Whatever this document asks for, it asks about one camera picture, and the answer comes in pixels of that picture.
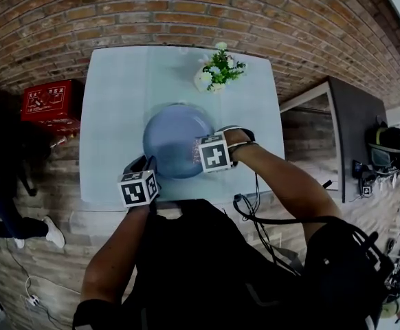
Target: hand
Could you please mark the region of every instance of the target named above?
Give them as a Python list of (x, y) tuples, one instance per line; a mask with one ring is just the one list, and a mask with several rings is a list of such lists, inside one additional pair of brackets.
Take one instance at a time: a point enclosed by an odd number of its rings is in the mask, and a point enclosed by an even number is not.
[(250, 141), (249, 136), (241, 129), (230, 129), (229, 131), (225, 131), (225, 139), (228, 146)]
[[(250, 141), (249, 136), (241, 129), (230, 129), (228, 131), (225, 131), (225, 139), (227, 146)], [(235, 155), (238, 150), (238, 147), (231, 148), (229, 150), (229, 156), (233, 162), (238, 161), (237, 156)]]

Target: power outlet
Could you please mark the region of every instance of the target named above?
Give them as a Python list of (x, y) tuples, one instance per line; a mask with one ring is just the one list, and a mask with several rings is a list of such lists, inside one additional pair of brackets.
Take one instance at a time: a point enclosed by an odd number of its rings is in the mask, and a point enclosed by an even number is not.
[(34, 294), (31, 295), (30, 297), (26, 298), (26, 300), (30, 305), (32, 305), (34, 307), (37, 307), (40, 304), (40, 299), (37, 296), (35, 296)]

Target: red box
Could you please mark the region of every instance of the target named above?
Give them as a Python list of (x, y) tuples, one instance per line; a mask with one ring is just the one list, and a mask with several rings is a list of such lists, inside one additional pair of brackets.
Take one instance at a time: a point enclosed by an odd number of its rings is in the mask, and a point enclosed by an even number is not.
[(82, 85), (73, 80), (27, 88), (21, 120), (32, 122), (54, 135), (78, 133), (82, 94)]

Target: forearm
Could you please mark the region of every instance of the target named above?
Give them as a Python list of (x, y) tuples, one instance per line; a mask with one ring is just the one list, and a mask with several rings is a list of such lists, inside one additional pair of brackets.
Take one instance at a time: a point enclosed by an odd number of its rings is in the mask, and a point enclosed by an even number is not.
[(81, 301), (93, 298), (112, 303), (121, 301), (134, 269), (148, 213), (148, 206), (130, 211), (95, 254), (85, 271)]
[(234, 158), (260, 175), (295, 218), (340, 216), (336, 204), (314, 178), (264, 148), (243, 146)]

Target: white table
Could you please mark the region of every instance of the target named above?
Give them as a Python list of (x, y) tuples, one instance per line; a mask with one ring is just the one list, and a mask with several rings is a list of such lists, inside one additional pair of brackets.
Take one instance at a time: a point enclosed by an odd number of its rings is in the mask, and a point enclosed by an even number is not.
[[(284, 157), (281, 119), (268, 60), (233, 54), (247, 63), (247, 75), (221, 95), (200, 93), (193, 77), (204, 54), (214, 50), (187, 47), (113, 47), (91, 56), (80, 133), (81, 199), (122, 205), (116, 186), (124, 167), (142, 155), (142, 135), (149, 119), (163, 107), (183, 103), (202, 108), (215, 129), (238, 124), (255, 133), (267, 150)], [(159, 200), (204, 198), (233, 200), (255, 191), (254, 174), (245, 165), (185, 180), (159, 178)], [(260, 180), (260, 190), (269, 190)]]

